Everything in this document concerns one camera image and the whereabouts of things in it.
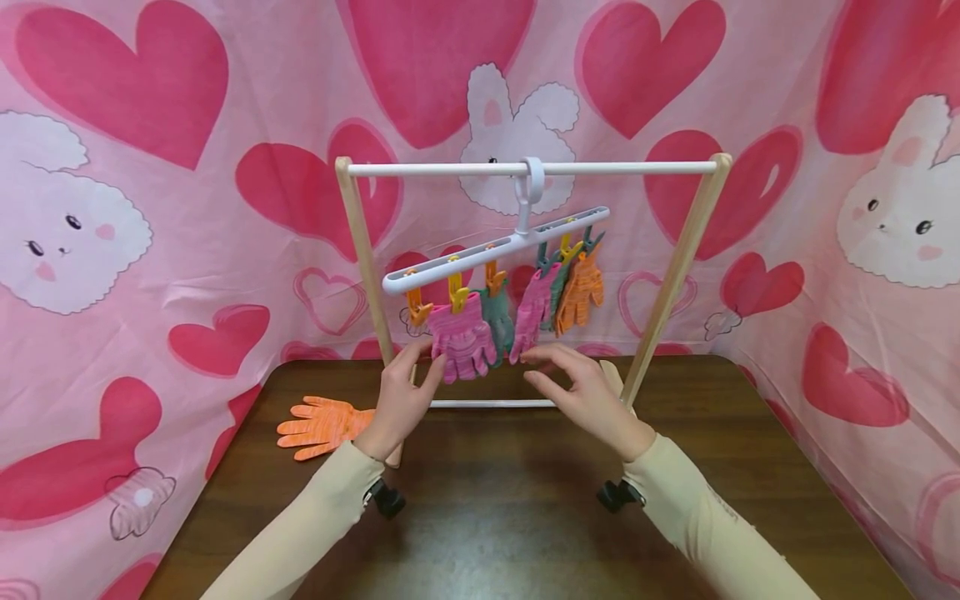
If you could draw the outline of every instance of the drying rack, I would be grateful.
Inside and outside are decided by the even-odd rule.
[[[620,399],[633,410],[640,383],[650,366],[654,351],[660,341],[663,327],[670,317],[670,308],[676,301],[690,269],[693,256],[707,228],[710,215],[716,207],[724,183],[732,168],[732,158],[725,153],[715,154],[709,160],[677,162],[540,162],[536,158],[524,158],[514,163],[407,163],[407,164],[353,164],[349,156],[336,159],[335,170],[347,211],[347,220],[363,287],[373,316],[373,328],[384,365],[394,359],[393,338],[383,305],[383,292],[401,294],[440,281],[475,266],[485,264],[499,256],[522,248],[557,238],[571,230],[585,228],[610,215],[605,206],[581,211],[561,219],[551,220],[539,226],[529,223],[532,205],[540,199],[543,180],[546,176],[609,176],[609,175],[690,175],[700,176],[700,185],[686,215],[680,239],[670,257],[663,284],[647,319],[644,334],[636,348],[634,361],[627,372],[626,381],[620,379],[616,368],[607,361],[600,361],[613,388]],[[357,186],[358,178],[373,177],[511,177],[515,180],[519,213],[516,231],[509,236],[492,240],[465,251],[456,252],[458,260],[450,262],[449,256],[441,256],[408,267],[386,276],[377,275],[373,261],[373,248],[367,220]],[[410,373],[413,381],[416,367]],[[506,400],[434,400],[431,408],[537,408],[552,407],[546,399]],[[399,465],[399,449],[388,460],[393,467]]]

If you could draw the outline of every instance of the white horizontal bar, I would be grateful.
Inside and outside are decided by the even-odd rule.
[[[430,408],[556,408],[550,400],[433,400]]]
[[[531,227],[530,232],[526,235],[512,233],[500,239],[487,242],[486,244],[480,244],[460,252],[445,254],[440,258],[434,258],[433,260],[421,262],[418,265],[393,271],[383,277],[383,291],[393,296],[409,292],[410,290],[416,290],[428,283],[446,279],[455,273],[469,271],[474,267],[479,267],[501,256],[536,246],[541,242],[552,240],[576,229],[585,228],[609,216],[609,208],[597,206],[596,208],[584,210],[544,225]],[[450,261],[449,258],[451,256],[457,256],[458,259]],[[407,275],[411,269],[415,272]]]
[[[712,160],[680,162],[544,162],[546,175],[706,174],[716,170]],[[529,173],[523,162],[450,162],[407,164],[351,164],[352,177],[407,176],[517,176]]]

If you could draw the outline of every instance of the hanger hook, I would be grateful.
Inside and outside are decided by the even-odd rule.
[[[522,159],[527,163],[526,175],[514,178],[514,192],[516,201],[520,203],[519,217],[516,223],[516,232],[526,235],[530,232],[530,209],[543,197],[543,188],[546,185],[546,174],[543,172],[543,163],[535,156],[526,156]]]

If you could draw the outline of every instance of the green glove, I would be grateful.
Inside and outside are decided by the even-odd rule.
[[[507,299],[507,280],[504,279],[500,293],[490,297],[490,290],[480,292],[480,311],[483,320],[490,324],[493,347],[496,348],[496,362],[491,367],[499,367],[503,357],[510,354],[514,346],[514,322],[510,319],[510,301]]]
[[[561,265],[557,272],[557,278],[550,285],[550,318],[540,323],[540,331],[553,331],[554,317],[557,315],[557,309],[560,308],[560,298],[564,295],[566,279],[570,275],[570,265],[572,264],[573,259],[571,258],[570,262]]]

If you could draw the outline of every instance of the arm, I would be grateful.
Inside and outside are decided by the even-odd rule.
[[[596,361],[550,344],[523,362],[550,362],[573,381],[568,391],[542,372],[524,377],[570,420],[605,442],[624,462],[624,479],[646,500],[657,529],[726,600],[815,600],[817,595],[756,530],[713,491],[669,438],[620,402]]]
[[[330,455],[303,492],[244,548],[201,600],[293,597],[313,565],[360,520],[364,496],[383,473],[383,462],[430,406],[444,378],[446,356],[437,356],[419,388],[410,382],[410,372],[431,344],[430,339],[408,344],[383,370],[370,425]]]

